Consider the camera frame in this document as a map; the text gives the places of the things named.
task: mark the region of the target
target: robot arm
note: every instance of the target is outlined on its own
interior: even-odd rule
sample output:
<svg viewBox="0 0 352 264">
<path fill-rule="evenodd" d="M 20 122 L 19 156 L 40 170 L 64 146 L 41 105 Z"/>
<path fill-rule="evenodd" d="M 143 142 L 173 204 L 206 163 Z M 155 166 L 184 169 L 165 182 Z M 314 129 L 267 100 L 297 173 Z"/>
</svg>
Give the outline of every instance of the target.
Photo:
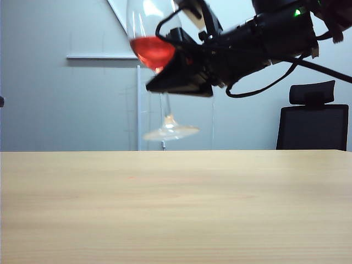
<svg viewBox="0 0 352 264">
<path fill-rule="evenodd" d="M 290 71 L 297 64 L 311 65 L 302 59 L 318 56 L 320 39 L 315 36 L 310 11 L 328 27 L 321 39 L 342 41 L 342 31 L 352 25 L 350 0 L 252 0 L 256 16 L 228 31 L 223 31 L 204 0 L 176 2 L 192 13 L 195 23 L 205 25 L 206 30 L 199 34 L 203 44 L 197 45 L 181 28 L 164 37 L 177 51 L 147 84 L 147 90 L 153 92 L 212 96 L 211 86 L 232 87 L 242 77 L 280 61 L 293 62 Z M 324 68 L 314 65 L 316 70 Z M 342 76 L 331 73 L 336 78 Z"/>
</svg>

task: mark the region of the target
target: red wine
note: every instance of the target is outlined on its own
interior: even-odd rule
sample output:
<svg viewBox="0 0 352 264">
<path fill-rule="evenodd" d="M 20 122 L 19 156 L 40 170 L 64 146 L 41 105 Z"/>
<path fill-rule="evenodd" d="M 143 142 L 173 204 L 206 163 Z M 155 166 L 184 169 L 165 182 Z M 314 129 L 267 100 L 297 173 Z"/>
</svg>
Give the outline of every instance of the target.
<svg viewBox="0 0 352 264">
<path fill-rule="evenodd" d="M 130 45 L 139 60 L 156 73 L 164 69 L 175 53 L 174 46 L 156 36 L 136 38 Z"/>
</svg>

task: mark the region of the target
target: whiteboard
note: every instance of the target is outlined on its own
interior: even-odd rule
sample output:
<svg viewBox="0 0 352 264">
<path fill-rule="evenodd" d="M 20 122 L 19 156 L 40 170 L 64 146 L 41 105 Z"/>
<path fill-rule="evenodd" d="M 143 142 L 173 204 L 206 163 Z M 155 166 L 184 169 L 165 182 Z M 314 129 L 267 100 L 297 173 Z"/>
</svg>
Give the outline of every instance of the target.
<svg viewBox="0 0 352 264">
<path fill-rule="evenodd" d="M 107 0 L 117 19 L 127 34 L 126 8 L 127 0 Z"/>
</svg>

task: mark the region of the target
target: glass base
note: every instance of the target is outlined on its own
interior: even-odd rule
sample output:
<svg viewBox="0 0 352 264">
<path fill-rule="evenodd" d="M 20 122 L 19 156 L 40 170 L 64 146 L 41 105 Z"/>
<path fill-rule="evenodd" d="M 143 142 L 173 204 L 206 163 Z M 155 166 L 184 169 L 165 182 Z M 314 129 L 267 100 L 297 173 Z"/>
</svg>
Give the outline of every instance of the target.
<svg viewBox="0 0 352 264">
<path fill-rule="evenodd" d="M 165 117 L 161 128 L 145 134 L 143 139 L 151 141 L 177 140 L 196 134 L 197 132 L 199 132 L 199 128 L 194 126 L 179 125 L 171 114 Z"/>
</svg>

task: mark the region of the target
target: green led light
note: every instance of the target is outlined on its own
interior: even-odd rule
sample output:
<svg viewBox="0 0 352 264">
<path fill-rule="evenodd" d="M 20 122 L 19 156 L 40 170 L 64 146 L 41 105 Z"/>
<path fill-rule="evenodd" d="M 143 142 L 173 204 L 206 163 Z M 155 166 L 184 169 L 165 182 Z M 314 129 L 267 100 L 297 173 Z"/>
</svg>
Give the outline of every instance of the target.
<svg viewBox="0 0 352 264">
<path fill-rule="evenodd" d="M 298 17 L 299 15 L 302 15 L 302 12 L 299 9 L 296 9 L 294 16 Z"/>
</svg>

